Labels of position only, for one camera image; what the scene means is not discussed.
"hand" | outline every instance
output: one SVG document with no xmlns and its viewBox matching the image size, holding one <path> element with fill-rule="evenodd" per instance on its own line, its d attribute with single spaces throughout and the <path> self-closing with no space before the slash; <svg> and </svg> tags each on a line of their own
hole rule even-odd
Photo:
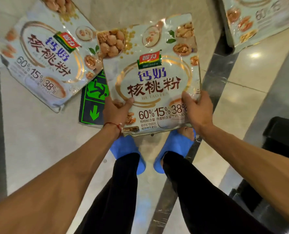
<svg viewBox="0 0 289 234">
<path fill-rule="evenodd" d="M 134 103 L 134 99 L 129 98 L 126 101 L 124 106 L 122 106 L 121 108 L 117 108 L 112 102 L 111 97 L 110 96 L 106 97 L 104 110 L 103 110 L 104 123 L 113 122 L 116 125 L 122 123 L 121 127 L 123 127 L 126 123 L 128 111 L 133 105 L 133 103 Z"/>
<path fill-rule="evenodd" d="M 202 136 L 203 131 L 213 125 L 213 104 L 208 92 L 201 91 L 201 99 L 195 102 L 187 92 L 182 93 L 187 106 L 188 118 L 195 131 Z"/>
</svg>

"red string bracelet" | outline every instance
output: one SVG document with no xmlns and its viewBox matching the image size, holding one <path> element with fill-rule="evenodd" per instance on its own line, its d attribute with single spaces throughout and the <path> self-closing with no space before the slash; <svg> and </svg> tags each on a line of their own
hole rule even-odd
<svg viewBox="0 0 289 234">
<path fill-rule="evenodd" d="M 121 133 L 122 133 L 122 127 L 121 127 L 121 125 L 122 125 L 122 123 L 119 123 L 118 125 L 117 124 L 115 124 L 115 123 L 113 123 L 113 122 L 106 122 L 104 125 L 103 125 L 103 127 L 105 126 L 105 125 L 107 125 L 107 124 L 113 124 L 113 125 L 116 125 L 116 127 L 119 129 L 119 137 L 121 136 Z"/>
</svg>

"black pants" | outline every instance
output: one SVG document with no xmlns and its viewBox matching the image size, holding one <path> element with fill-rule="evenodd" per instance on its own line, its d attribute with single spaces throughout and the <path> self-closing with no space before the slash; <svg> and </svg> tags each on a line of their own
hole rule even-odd
<svg viewBox="0 0 289 234">
<path fill-rule="evenodd" d="M 75 234 L 131 233 L 138 162 L 137 153 L 115 162 L 112 178 L 94 200 Z M 163 162 L 190 233 L 272 234 L 179 154 L 167 152 Z"/>
</svg>

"food package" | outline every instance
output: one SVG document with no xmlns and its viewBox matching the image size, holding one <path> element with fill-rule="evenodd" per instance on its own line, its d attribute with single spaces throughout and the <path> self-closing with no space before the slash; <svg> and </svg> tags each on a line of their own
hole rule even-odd
<svg viewBox="0 0 289 234">
<path fill-rule="evenodd" d="M 123 134 L 191 126 L 181 94 L 200 96 L 200 68 L 191 14 L 97 33 L 110 96 L 131 107 Z"/>
<path fill-rule="evenodd" d="M 0 43 L 11 75 L 55 112 L 103 68 L 96 30 L 71 0 L 37 0 Z"/>
<path fill-rule="evenodd" d="M 220 0 L 234 53 L 289 27 L 289 0 Z"/>
</svg>

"shoe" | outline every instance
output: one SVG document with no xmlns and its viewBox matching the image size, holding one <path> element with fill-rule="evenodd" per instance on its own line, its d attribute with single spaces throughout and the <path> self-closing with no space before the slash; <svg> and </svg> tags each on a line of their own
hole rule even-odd
<svg viewBox="0 0 289 234">
<path fill-rule="evenodd" d="M 140 155 L 140 159 L 137 169 L 137 175 L 140 175 L 145 171 L 145 161 L 141 156 L 134 139 L 130 135 L 126 137 L 120 136 L 116 141 L 114 141 L 110 150 L 116 159 L 119 159 L 120 157 L 123 157 L 130 153 L 138 153 Z"/>
<path fill-rule="evenodd" d="M 185 157 L 189 152 L 190 147 L 193 145 L 194 141 L 179 134 L 177 130 L 172 130 L 168 135 L 166 142 L 161 149 L 161 152 L 156 157 L 153 167 L 158 173 L 165 173 L 161 165 L 161 159 L 167 151 L 172 151 L 178 153 L 179 155 Z"/>
</svg>

